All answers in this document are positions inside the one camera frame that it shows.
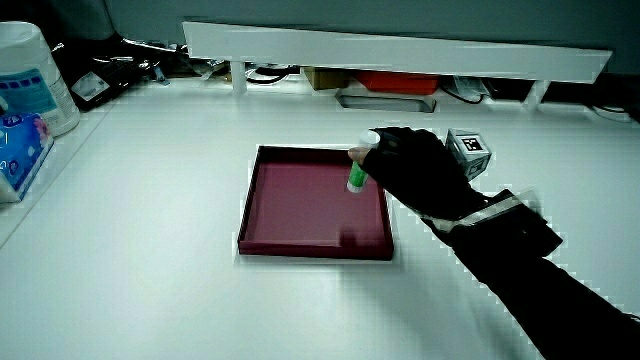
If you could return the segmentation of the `person's right hand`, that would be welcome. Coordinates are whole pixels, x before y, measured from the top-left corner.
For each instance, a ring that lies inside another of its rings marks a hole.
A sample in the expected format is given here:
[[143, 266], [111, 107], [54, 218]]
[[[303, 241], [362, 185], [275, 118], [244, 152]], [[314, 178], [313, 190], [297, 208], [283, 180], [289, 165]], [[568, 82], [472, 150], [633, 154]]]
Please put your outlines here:
[[391, 195], [429, 218], [460, 220], [488, 205], [436, 135], [425, 129], [374, 130], [375, 148], [354, 147], [348, 156]]

